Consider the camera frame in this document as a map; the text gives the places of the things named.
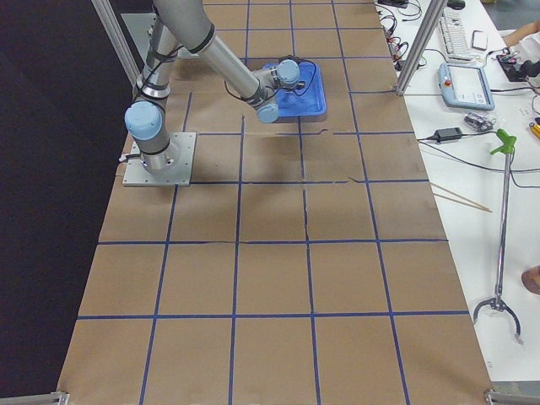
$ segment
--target reacher grabber tool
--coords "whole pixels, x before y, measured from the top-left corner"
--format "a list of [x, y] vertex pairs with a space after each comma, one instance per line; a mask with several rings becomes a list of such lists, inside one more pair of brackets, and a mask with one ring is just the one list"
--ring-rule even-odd
[[508, 312], [516, 323], [516, 340], [521, 343], [521, 325], [516, 313], [503, 301], [503, 275], [505, 271], [505, 242], [506, 242], [506, 219], [508, 217], [508, 191], [510, 189], [510, 164], [514, 158], [514, 144], [517, 138], [509, 135], [504, 129], [497, 131], [497, 137], [502, 141], [502, 146], [491, 151], [491, 154], [501, 152], [505, 154], [505, 183], [503, 186], [503, 205], [500, 215], [500, 243], [499, 243], [499, 263], [497, 268], [497, 283], [495, 285], [495, 297], [480, 302], [472, 314], [472, 321], [476, 323], [478, 313], [484, 306], [490, 306], [492, 310], [498, 312]]

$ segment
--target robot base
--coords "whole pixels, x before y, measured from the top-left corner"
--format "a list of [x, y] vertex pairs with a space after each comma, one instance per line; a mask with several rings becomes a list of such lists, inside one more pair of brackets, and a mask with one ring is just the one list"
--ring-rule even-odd
[[[192, 178], [193, 154], [197, 134], [194, 132], [173, 132], [170, 141], [180, 150], [178, 161], [163, 173], [148, 172], [140, 159], [130, 159], [127, 162], [126, 173], [122, 184], [124, 186], [189, 186]], [[133, 143], [131, 154], [139, 154], [136, 143]]]

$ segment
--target blue tray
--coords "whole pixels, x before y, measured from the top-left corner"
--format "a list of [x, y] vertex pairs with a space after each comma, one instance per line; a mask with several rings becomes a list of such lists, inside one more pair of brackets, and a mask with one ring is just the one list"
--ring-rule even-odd
[[292, 91], [279, 90], [276, 94], [278, 102], [279, 116], [319, 116], [327, 112], [327, 102], [324, 97], [324, 89], [322, 87], [321, 69], [315, 64], [301, 62], [300, 65], [300, 81], [305, 82], [305, 86], [310, 83], [311, 77], [313, 81], [310, 87], [297, 89], [296, 95]]

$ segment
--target computer mouse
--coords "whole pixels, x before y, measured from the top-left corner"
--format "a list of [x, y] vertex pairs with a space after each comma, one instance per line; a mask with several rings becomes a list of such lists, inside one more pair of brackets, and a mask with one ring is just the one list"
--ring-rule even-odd
[[465, 0], [448, 0], [446, 6], [453, 8], [454, 10], [461, 10], [465, 8]]

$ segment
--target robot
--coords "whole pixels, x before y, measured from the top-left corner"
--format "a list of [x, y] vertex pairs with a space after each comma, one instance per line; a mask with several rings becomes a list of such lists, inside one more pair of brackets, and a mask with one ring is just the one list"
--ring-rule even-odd
[[202, 0], [154, 0], [156, 20], [143, 71], [133, 89], [133, 103], [125, 115], [126, 127], [136, 145], [130, 157], [124, 185], [189, 185], [194, 132], [168, 132], [165, 105], [169, 80], [179, 50], [198, 54], [256, 110], [261, 122], [278, 119], [274, 95], [279, 89], [294, 90], [300, 69], [292, 59], [262, 70], [250, 71], [216, 35]]

